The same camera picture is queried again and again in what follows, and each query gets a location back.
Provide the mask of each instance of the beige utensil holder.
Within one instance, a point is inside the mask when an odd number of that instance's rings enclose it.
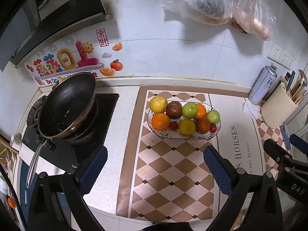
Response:
[[[263,121],[271,129],[278,128],[297,108],[297,105],[286,94],[283,82],[276,88],[270,98],[262,105]]]

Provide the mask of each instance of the gas stove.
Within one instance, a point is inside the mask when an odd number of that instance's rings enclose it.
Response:
[[[56,167],[68,171],[77,168],[92,152],[104,144],[111,117],[119,98],[119,94],[96,94],[97,103],[94,104],[91,118],[88,119],[90,127],[81,126],[75,135],[64,139],[55,138],[50,142],[50,148],[43,148],[40,156]],[[40,134],[37,121],[40,109],[46,98],[41,97],[32,106],[27,117],[27,128],[22,142],[33,152],[39,146]]]

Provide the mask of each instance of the brown mat border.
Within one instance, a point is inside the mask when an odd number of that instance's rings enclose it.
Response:
[[[186,86],[169,86],[169,85],[140,86],[135,103],[135,108],[131,118],[131,125],[128,132],[128,138],[126,142],[123,165],[121,170],[118,199],[116,206],[116,215],[118,216],[128,217],[129,198],[130,198],[131,184],[134,174],[140,125],[143,119],[143,115],[140,112],[143,112],[144,103],[146,100],[146,95],[148,90],[183,91],[183,92],[195,92],[195,93],[205,93],[205,94],[229,95],[229,96],[244,97],[244,98],[248,97],[248,93],[221,90],[221,89],[196,88],[196,87],[186,87]]]

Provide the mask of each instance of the oval plate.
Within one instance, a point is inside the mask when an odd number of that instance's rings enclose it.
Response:
[[[181,105],[184,106],[188,102],[179,101],[179,103],[181,103]],[[210,105],[208,105],[206,103],[200,103],[200,104],[202,104],[206,108],[206,112],[209,112],[210,110],[214,110],[214,108],[212,108]],[[210,132],[207,132],[206,134],[202,135],[202,134],[199,134],[198,132],[194,132],[191,136],[183,136],[179,133],[179,129],[177,129],[176,131],[172,131],[170,128],[168,128],[165,131],[155,130],[152,127],[152,124],[151,124],[151,120],[152,120],[152,117],[153,117],[154,114],[155,113],[152,110],[149,111],[148,116],[147,116],[147,124],[149,125],[152,132],[155,133],[155,135],[157,135],[158,137],[174,138],[174,139],[205,139],[205,140],[209,140],[209,139],[212,139],[214,136],[216,136],[216,134],[219,132],[220,126],[221,126],[221,122],[219,120],[219,122],[216,124],[217,130],[213,134],[210,133]],[[170,119],[170,120],[171,120],[171,122],[177,122],[179,124],[179,122],[181,120],[183,120],[184,118],[185,118],[184,116],[181,116],[177,120],[172,120],[172,119]]]

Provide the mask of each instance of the yellow-green fruit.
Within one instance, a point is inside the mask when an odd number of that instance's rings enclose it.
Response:
[[[155,96],[150,100],[150,109],[155,113],[164,112],[167,107],[167,100],[161,96]]]
[[[196,131],[196,125],[191,119],[183,119],[179,123],[179,131],[183,136],[191,136]]]

